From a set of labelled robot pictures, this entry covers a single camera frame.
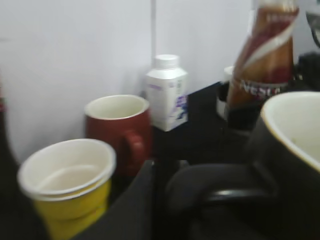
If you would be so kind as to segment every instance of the white cup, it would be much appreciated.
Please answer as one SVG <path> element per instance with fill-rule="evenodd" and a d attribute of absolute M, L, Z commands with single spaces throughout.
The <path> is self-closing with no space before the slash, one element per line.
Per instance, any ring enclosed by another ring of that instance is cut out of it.
<path fill-rule="evenodd" d="M 232 80 L 234 69 L 235 69 L 234 66 L 229 66 L 224 69 L 224 79 L 221 81 L 222 85 L 227 84 Z M 226 101 L 219 99 L 219 97 L 216 98 L 216 112 L 224 120 L 227 120 L 226 113 L 225 113 L 226 106 L 227 106 Z"/>
<path fill-rule="evenodd" d="M 75 139 L 31 155 L 19 169 L 18 182 L 32 199 L 48 200 L 52 196 L 57 201 L 57 196 L 68 195 L 66 200 L 78 197 L 72 195 L 73 192 L 79 193 L 92 185 L 99 187 L 112 176 L 115 168 L 116 154 L 109 144 L 94 139 Z"/>

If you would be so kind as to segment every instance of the mug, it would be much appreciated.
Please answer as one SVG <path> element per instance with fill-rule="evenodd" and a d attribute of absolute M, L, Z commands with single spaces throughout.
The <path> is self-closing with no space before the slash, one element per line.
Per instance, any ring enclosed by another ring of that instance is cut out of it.
<path fill-rule="evenodd" d="M 107 211 L 115 168 L 116 154 L 107 143 L 75 139 L 31 155 L 17 178 L 50 238 L 69 240 Z"/>
<path fill-rule="evenodd" d="M 320 93 L 292 92 L 263 106 L 245 158 L 262 163 L 279 187 L 277 239 L 320 239 Z"/>
<path fill-rule="evenodd" d="M 116 174 L 135 176 L 151 154 L 149 102 L 135 95 L 102 97 L 85 107 L 85 115 L 85 136 L 115 149 Z"/>

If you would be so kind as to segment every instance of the paper cup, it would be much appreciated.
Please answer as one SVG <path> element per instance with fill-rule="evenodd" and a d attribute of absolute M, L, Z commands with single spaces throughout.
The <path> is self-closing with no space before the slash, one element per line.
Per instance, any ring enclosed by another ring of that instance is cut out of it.
<path fill-rule="evenodd" d="M 116 154 L 99 140 L 76 139 L 30 156 L 18 172 L 22 191 L 33 200 L 53 240 L 68 240 L 107 210 Z"/>
<path fill-rule="evenodd" d="M 229 66 L 224 69 L 224 79 L 220 82 L 221 86 L 217 92 L 216 98 L 216 112 L 224 120 L 227 120 L 226 106 L 227 106 L 227 96 L 229 90 L 229 84 L 232 80 L 234 74 L 234 67 Z"/>

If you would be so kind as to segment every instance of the nescafe bottle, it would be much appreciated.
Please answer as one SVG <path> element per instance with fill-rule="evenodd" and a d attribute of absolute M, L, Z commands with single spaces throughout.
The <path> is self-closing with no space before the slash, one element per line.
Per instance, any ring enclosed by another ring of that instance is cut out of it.
<path fill-rule="evenodd" d="M 18 165 L 11 153 L 6 134 L 6 109 L 0 83 L 0 213 L 17 204 L 19 192 L 16 180 Z"/>
<path fill-rule="evenodd" d="M 299 8 L 294 0 L 261 0 L 255 24 L 238 57 L 229 109 L 281 93 L 293 76 L 293 29 Z"/>

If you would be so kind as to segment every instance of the black desk surface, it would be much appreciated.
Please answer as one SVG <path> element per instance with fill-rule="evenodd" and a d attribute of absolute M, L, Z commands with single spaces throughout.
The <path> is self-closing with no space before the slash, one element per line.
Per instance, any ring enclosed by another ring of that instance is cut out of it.
<path fill-rule="evenodd" d="M 154 156 L 187 160 L 190 164 L 239 163 L 246 138 L 232 134 L 216 115 L 216 91 L 212 85 L 189 96 L 189 121 L 170 132 L 154 129 Z M 44 240 L 39 221 L 17 211 L 0 215 L 0 239 Z"/>
<path fill-rule="evenodd" d="M 228 130 L 216 113 L 214 84 L 189 96 L 189 121 L 163 132 L 154 129 L 154 154 L 160 158 L 187 160 L 190 164 L 239 163 L 246 137 Z"/>

